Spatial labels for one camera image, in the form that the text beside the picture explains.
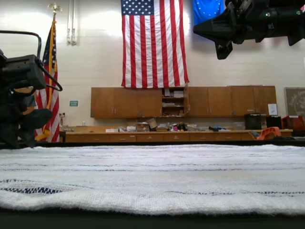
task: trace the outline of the blue canton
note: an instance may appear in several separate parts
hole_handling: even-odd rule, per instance
[[[153,0],[121,0],[122,15],[154,15]]]
[[[55,68],[55,63],[56,63],[56,34],[55,34],[55,31],[52,31],[52,28],[50,29],[50,32],[49,32],[49,35],[48,35],[48,40],[47,40],[46,48],[44,50],[42,61],[43,61],[44,64],[49,64],[51,33],[52,32],[54,33],[53,48],[52,48],[52,69],[54,69]]]

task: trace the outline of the striped towel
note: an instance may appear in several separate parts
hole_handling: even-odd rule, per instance
[[[0,208],[305,214],[304,174],[305,148],[291,146],[0,150]]]

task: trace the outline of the flag on pole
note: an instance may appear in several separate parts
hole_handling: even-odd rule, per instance
[[[189,82],[183,0],[121,0],[123,81],[128,88],[163,88]]]
[[[194,23],[198,25],[210,20],[224,11],[224,0],[193,0]]]
[[[44,68],[57,80],[55,23],[56,21],[53,21],[52,23],[42,61]],[[44,78],[47,84],[56,86],[49,77],[45,75]],[[58,142],[60,122],[59,92],[49,87],[37,91],[35,108],[48,108],[53,114],[52,119],[42,129],[37,129],[35,131],[35,139],[37,141]]]

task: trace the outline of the drawer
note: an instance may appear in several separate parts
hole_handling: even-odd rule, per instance
[[[66,135],[66,142],[110,142],[109,135]]]
[[[136,142],[136,135],[111,135],[111,142]]]
[[[242,139],[241,134],[238,133],[218,133],[216,134],[217,141],[240,141]]]
[[[163,140],[165,142],[188,142],[188,134],[167,134],[163,135]]]
[[[190,134],[191,142],[216,141],[216,134]]]
[[[163,135],[137,135],[137,142],[162,142]]]
[[[252,135],[244,133],[242,134],[242,141],[255,141],[255,139],[252,137]]]

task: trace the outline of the cable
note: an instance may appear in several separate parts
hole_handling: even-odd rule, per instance
[[[36,61],[38,62],[37,65],[39,66],[39,68],[59,87],[54,87],[52,85],[47,84],[47,87],[53,88],[56,91],[62,92],[62,86],[59,84],[59,82],[57,80],[54,79],[53,76],[51,76],[47,70],[44,69],[44,67],[40,64],[41,61],[39,59],[36,59]]]
[[[8,31],[8,30],[0,30],[0,33],[5,34],[23,34],[23,35],[31,35],[38,38],[38,49],[37,49],[37,57],[40,59],[41,54],[41,37],[34,32],[23,32],[23,31]]]

